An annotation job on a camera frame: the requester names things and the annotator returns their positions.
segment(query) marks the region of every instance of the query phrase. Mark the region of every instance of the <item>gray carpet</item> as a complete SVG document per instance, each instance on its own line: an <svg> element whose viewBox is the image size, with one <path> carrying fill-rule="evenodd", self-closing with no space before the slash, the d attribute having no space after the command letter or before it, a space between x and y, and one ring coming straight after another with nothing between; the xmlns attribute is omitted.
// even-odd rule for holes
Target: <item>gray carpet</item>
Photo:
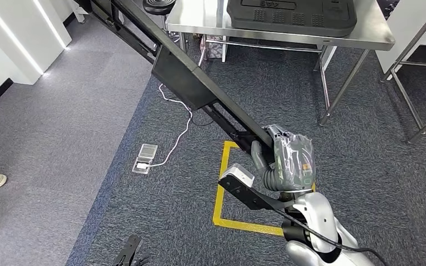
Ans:
<svg viewBox="0 0 426 266"><path fill-rule="evenodd" d="M337 49L327 70L332 97L360 53ZM189 54L198 59L197 45ZM426 137L405 143L415 126L395 86L378 81L374 53L330 123L318 126L323 96L315 62L313 54L230 47L226 63L210 60L204 69L259 124L277 123L313 139L317 190L361 246L375 248L391 265L426 265ZM424 95L415 104L426 119L426 69L405 66L400 75L411 95ZM142 143L159 145L155 162L161 162L185 126L185 109L162 100L158 86L148 82L68 265L111 265L133 233L143 237L141 253L151 256L150 265L291 265L281 237L213 225L228 140L217 125L192 125L166 165L148 175L131 172ZM201 111L194 119L209 121ZM239 150L229 162L252 169ZM260 180L255 186L263 189ZM272 226L281 220L230 195L222 217Z"/></svg>
<svg viewBox="0 0 426 266"><path fill-rule="evenodd" d="M95 20L33 86L0 98L0 265L64 265L149 79Z"/></svg>

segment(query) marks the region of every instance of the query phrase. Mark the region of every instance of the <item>stainless steel table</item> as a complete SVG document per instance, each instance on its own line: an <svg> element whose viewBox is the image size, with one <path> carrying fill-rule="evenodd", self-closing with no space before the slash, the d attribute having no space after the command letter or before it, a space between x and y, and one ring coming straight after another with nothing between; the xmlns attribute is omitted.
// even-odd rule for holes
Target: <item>stainless steel table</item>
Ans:
<svg viewBox="0 0 426 266"><path fill-rule="evenodd" d="M305 43L322 45L322 49L303 49L293 47L267 47L225 40L207 40L206 42L253 46L299 52L320 53L315 70L321 71L321 78L326 100L326 113L319 124L324 125L340 98L348 88L352 78L358 72L370 50L390 50L394 45L394 37L383 17L376 0L354 0L357 12L357 25L351 34L345 37L323 37L316 35L265 32L260 30L237 29L231 26L231 18L226 11L227 0L177 0L166 21L169 31L180 33L180 46L185 49L185 33L242 37L251 39L276 40L289 43ZM328 47L350 47L364 49L358 62L351 70L336 98L330 103L327 94L326 76L323 57Z"/></svg>

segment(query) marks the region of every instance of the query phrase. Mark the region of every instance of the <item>black stool seat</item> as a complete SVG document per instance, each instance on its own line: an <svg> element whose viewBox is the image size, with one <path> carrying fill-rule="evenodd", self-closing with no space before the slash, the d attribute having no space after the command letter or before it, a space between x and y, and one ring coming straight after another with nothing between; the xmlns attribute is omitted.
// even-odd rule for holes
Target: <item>black stool seat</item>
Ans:
<svg viewBox="0 0 426 266"><path fill-rule="evenodd" d="M166 16L174 7L175 0L143 0L144 10L153 15Z"/></svg>

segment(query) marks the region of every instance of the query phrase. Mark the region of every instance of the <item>black bracket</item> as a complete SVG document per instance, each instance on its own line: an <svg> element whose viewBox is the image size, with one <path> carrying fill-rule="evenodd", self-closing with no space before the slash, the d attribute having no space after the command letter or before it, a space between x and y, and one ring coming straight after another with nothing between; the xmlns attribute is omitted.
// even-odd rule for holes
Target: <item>black bracket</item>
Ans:
<svg viewBox="0 0 426 266"><path fill-rule="evenodd" d="M135 254L138 252L143 240L136 234L132 234L123 246L118 256L113 261L112 266L131 266Z"/></svg>
<svg viewBox="0 0 426 266"><path fill-rule="evenodd" d="M285 209L291 207L294 203L294 201L282 202L264 195L252 187L244 185L233 175L223 177L218 181L218 184L249 209Z"/></svg>

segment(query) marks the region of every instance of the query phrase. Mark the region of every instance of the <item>black cable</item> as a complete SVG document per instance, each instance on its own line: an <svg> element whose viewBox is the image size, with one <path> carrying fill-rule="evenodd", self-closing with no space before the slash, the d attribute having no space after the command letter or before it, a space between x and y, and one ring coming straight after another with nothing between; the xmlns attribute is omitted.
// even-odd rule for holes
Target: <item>black cable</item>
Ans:
<svg viewBox="0 0 426 266"><path fill-rule="evenodd" d="M194 124L194 125L196 125L196 126L209 126L209 125L211 125L211 123L213 123L214 121L213 120L211 120L210 122L208 122L208 123L206 123L206 124L197 124L195 121L194 121L194 117L192 116L192 123Z"/></svg>
<svg viewBox="0 0 426 266"><path fill-rule="evenodd" d="M172 96L172 97L170 97L170 98L168 98L168 99L169 99L169 100L172 100L172 99L175 99L175 98L177 98L177 96ZM191 121L192 121L192 124L194 124L194 125L196 125L196 126L209 126L209 125L211 125L211 124L214 122L213 120L211 120L210 122L208 122L208 123L206 123L206 124L199 124L199 123L195 122L195 120L194 120L194 117L193 117L193 116L192 116Z"/></svg>
<svg viewBox="0 0 426 266"><path fill-rule="evenodd" d="M339 244L335 241L330 240L329 238L317 233L316 231L312 230L311 228L307 227L304 223L298 221L297 219L293 218L292 216L288 215L287 213L285 213L284 211L281 211L279 209L274 209L274 212L280 214L281 216L283 216L285 219L292 221L293 223L301 226L302 228L304 228L305 230L309 231L310 233L314 234L316 237L318 237L320 240L331 244L333 246L335 246L336 248L340 248L340 249L345 249L345 250L349 250L349 251L353 251L353 252L370 252L373 253L373 255L375 255L382 263L384 266L389 266L389 264L383 259L383 257L381 257L380 254L378 254L378 252L376 252L374 249L371 248L352 248L346 245L342 245Z"/></svg>

